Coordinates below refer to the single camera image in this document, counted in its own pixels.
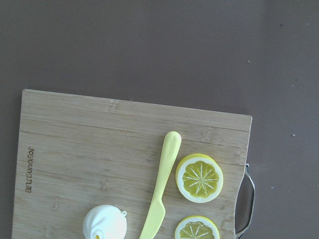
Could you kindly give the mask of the bamboo cutting board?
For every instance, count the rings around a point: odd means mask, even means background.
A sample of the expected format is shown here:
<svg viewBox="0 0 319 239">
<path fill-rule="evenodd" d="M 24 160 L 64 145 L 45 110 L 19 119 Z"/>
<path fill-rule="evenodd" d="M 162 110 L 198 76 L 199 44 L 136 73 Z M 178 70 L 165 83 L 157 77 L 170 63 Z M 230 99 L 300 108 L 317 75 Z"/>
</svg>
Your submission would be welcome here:
<svg viewBox="0 0 319 239">
<path fill-rule="evenodd" d="M 140 236 L 158 174 L 165 135 L 182 138 L 178 160 L 192 153 L 221 167 L 219 196 L 187 200 L 171 173 L 156 237 L 174 238 L 185 217 L 211 219 L 235 237 L 235 207 L 244 177 L 252 118 L 173 106 L 25 89 L 22 92 L 12 238 L 81 239 L 98 205 L 127 212 L 126 238 Z"/>
</svg>

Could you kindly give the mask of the lower lemon slice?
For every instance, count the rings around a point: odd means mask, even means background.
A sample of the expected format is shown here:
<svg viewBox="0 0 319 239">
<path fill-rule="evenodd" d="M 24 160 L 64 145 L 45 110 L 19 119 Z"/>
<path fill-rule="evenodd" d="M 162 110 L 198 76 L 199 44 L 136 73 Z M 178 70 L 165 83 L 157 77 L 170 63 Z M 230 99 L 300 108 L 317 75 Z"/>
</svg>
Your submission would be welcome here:
<svg viewBox="0 0 319 239">
<path fill-rule="evenodd" d="M 203 216 L 189 216 L 184 218 L 176 227 L 175 239 L 220 239 L 217 226 L 210 219 Z"/>
</svg>

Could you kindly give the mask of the upper lemon half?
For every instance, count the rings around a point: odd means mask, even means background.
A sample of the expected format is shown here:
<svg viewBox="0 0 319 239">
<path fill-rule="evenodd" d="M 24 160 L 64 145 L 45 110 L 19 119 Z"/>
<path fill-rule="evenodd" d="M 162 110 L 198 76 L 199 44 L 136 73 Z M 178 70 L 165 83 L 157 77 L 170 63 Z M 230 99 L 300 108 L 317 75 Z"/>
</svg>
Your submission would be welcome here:
<svg viewBox="0 0 319 239">
<path fill-rule="evenodd" d="M 178 163 L 175 181 L 186 199 L 194 203 L 207 203 L 221 193 L 224 177 L 222 169 L 213 158 L 193 153 Z"/>
</svg>

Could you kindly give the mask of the yellow plastic knife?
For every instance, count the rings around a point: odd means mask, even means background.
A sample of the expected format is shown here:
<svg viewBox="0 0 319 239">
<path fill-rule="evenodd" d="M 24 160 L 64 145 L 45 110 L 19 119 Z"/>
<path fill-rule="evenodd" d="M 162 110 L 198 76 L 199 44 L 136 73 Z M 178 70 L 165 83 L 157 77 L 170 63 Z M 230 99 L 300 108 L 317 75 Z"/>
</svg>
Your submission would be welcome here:
<svg viewBox="0 0 319 239">
<path fill-rule="evenodd" d="M 159 231 L 165 217 L 165 206 L 162 202 L 164 190 L 181 146 L 181 135 L 170 131 L 165 135 L 157 180 L 148 214 L 140 234 L 141 239 L 153 239 Z"/>
</svg>

